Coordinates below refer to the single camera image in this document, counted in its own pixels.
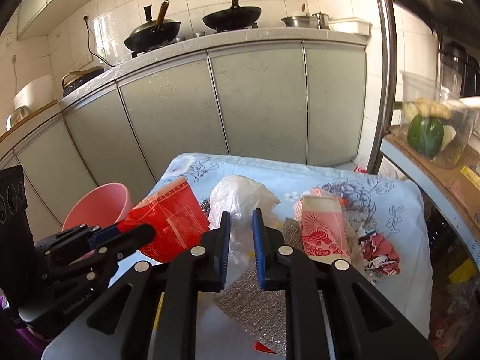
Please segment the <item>crumpled red patterned wrapper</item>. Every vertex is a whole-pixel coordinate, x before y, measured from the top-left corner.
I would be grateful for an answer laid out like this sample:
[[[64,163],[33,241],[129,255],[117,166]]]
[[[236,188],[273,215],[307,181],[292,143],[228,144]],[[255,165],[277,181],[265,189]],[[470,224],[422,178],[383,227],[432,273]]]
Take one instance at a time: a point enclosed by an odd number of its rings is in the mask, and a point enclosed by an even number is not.
[[[400,255],[383,234],[372,232],[364,236],[360,244],[366,270],[385,276],[400,274]]]

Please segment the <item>metal shelf pole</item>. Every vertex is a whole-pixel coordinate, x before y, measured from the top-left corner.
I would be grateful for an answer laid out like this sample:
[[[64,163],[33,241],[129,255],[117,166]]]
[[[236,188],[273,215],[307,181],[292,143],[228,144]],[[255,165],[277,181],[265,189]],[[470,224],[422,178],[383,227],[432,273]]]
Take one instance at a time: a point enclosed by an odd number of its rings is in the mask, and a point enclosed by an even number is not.
[[[382,35],[382,85],[377,127],[368,159],[367,172],[377,174],[383,161],[381,145],[389,133],[394,112],[397,85],[398,49],[393,0],[377,0]]]

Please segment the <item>clear plastic container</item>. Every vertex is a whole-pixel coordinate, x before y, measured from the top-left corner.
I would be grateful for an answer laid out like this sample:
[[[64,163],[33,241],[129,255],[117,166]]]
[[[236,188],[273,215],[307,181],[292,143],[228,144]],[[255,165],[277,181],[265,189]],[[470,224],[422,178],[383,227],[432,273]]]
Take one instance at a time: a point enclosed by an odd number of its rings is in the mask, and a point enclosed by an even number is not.
[[[479,97],[460,97],[434,80],[401,74],[401,138],[432,164],[454,168],[478,120]]]

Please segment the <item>steel pot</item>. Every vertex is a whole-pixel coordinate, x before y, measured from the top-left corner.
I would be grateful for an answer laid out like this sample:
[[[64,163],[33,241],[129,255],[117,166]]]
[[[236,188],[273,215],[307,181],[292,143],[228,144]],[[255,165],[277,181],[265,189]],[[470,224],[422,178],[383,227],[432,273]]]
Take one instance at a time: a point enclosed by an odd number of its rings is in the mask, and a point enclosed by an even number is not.
[[[319,19],[311,15],[303,3],[300,11],[296,11],[293,16],[287,16],[281,19],[287,28],[306,28],[318,29],[320,27]]]

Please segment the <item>green bell pepper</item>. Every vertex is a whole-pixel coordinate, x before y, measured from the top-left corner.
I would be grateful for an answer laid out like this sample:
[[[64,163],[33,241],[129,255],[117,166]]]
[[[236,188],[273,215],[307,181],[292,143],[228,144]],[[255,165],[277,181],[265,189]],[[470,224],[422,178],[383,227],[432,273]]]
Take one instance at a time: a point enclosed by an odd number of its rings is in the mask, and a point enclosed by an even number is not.
[[[435,117],[416,115],[408,129],[408,144],[420,155],[434,158],[440,151],[443,140],[443,124]]]

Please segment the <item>red cardboard box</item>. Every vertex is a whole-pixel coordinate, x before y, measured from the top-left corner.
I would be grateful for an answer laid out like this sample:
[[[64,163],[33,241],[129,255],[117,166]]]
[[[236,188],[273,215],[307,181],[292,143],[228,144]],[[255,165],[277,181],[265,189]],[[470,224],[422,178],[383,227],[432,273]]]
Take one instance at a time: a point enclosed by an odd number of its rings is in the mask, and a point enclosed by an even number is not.
[[[256,341],[255,344],[253,345],[253,349],[261,353],[275,354],[274,351],[272,351],[267,346],[263,345],[258,341]]]

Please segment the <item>white plastic bag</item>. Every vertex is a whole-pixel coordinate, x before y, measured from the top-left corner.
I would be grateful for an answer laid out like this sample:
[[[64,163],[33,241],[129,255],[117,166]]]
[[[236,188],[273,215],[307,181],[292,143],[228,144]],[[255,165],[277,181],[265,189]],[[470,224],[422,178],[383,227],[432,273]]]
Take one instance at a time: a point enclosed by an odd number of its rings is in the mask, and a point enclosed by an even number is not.
[[[260,209],[264,224],[274,228],[281,220],[273,213],[280,200],[262,183],[244,175],[228,175],[212,190],[208,214],[210,230],[219,228],[224,211],[230,215],[229,254],[241,268],[251,264],[254,254],[252,216]]]

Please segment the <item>red plastic snack bag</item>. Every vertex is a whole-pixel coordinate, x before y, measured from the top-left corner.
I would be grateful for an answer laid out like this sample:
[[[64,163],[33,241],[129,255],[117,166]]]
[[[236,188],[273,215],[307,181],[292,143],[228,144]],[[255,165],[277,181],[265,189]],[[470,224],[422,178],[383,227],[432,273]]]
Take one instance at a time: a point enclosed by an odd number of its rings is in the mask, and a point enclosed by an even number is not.
[[[142,224],[151,225],[155,235],[141,252],[159,263],[170,263],[184,250],[197,246],[209,231],[208,217],[183,176],[144,198],[118,228],[127,233]]]

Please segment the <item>small steel kettle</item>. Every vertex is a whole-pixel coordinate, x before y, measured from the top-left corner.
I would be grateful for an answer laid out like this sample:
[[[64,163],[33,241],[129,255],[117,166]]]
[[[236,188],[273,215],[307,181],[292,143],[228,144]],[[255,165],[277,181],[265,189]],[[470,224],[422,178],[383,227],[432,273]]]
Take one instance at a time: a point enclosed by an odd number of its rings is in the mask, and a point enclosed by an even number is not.
[[[317,27],[319,29],[329,30],[329,16],[321,11],[312,14],[317,19]]]

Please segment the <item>white cabbage piece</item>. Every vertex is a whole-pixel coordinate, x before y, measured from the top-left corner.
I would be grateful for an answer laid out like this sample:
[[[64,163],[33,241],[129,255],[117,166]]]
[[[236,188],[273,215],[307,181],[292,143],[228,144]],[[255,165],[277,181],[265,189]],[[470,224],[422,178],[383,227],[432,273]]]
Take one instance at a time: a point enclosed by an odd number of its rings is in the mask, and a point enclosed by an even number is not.
[[[443,126],[443,138],[440,151],[444,151],[445,148],[453,141],[456,137],[456,130],[450,124],[445,124]]]

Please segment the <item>yellow foam fruit net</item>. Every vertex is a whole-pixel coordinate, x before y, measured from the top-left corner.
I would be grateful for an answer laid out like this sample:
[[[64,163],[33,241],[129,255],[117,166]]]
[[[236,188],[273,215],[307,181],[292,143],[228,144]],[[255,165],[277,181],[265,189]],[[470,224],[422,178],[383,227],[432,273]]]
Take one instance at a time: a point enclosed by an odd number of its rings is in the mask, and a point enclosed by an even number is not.
[[[154,325],[153,325],[153,328],[152,328],[152,337],[156,335],[156,333],[159,329],[160,315],[161,315],[161,310],[162,310],[162,306],[163,306],[163,302],[164,302],[164,295],[165,295],[165,292],[162,292],[161,295],[160,295],[159,304],[157,306],[157,310],[156,310],[156,314],[155,314],[155,318],[154,318]]]

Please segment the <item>crumpled clear plastic wrap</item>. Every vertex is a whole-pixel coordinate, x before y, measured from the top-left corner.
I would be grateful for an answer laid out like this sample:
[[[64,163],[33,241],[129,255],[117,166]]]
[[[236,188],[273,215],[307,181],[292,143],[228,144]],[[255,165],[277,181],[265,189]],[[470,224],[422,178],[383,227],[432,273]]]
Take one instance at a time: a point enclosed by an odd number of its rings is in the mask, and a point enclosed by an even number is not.
[[[346,243],[351,259],[352,266],[363,275],[366,280],[372,284],[375,283],[377,277],[372,271],[365,269],[365,260],[363,258],[363,246],[359,242],[359,238],[350,225],[348,219],[344,219],[344,229],[346,233]]]

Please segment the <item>black blender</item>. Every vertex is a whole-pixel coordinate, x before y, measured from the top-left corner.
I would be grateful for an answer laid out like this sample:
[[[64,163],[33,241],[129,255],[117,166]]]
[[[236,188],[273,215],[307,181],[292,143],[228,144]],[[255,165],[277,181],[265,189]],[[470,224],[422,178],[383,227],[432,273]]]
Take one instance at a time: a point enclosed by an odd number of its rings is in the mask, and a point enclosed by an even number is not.
[[[457,42],[442,43],[439,83],[454,97],[479,96],[479,61]]]

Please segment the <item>flattened cardboard sheet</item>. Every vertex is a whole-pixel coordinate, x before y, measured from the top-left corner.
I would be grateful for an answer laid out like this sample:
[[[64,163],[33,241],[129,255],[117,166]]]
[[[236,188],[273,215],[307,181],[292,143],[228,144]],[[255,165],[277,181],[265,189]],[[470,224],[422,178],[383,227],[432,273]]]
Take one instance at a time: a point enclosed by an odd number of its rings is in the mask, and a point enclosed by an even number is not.
[[[387,134],[395,135],[408,148],[412,154],[419,158],[423,158],[415,152],[406,141],[404,141],[400,134],[400,127],[394,125],[390,127],[390,132]],[[451,194],[458,200],[462,207],[468,213],[470,219],[474,222],[479,230],[479,174],[476,172],[476,166],[479,164],[479,153],[471,147],[467,147],[465,152],[461,155],[460,161],[454,168],[445,169],[442,171],[435,171],[436,176],[440,177],[442,184],[451,192]]]

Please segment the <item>light blue floral tablecloth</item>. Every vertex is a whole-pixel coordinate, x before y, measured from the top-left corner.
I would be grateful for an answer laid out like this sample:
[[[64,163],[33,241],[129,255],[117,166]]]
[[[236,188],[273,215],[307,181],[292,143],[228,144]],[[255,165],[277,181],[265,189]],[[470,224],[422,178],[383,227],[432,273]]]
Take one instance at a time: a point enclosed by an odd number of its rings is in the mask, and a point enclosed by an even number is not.
[[[242,175],[264,184],[279,199],[274,212],[280,219],[301,216],[299,200],[317,191],[346,200],[344,219],[357,236],[367,234],[392,245],[400,255],[400,273],[381,275],[377,289],[419,330],[429,334],[432,267],[420,190],[411,181],[363,175],[343,169],[280,163],[264,159],[213,154],[180,154],[168,165],[160,189],[183,176],[196,197],[208,198],[226,176]],[[283,330],[261,324],[256,305],[246,300],[267,298],[259,288],[235,287],[218,299],[200,301],[199,359],[282,359]]]

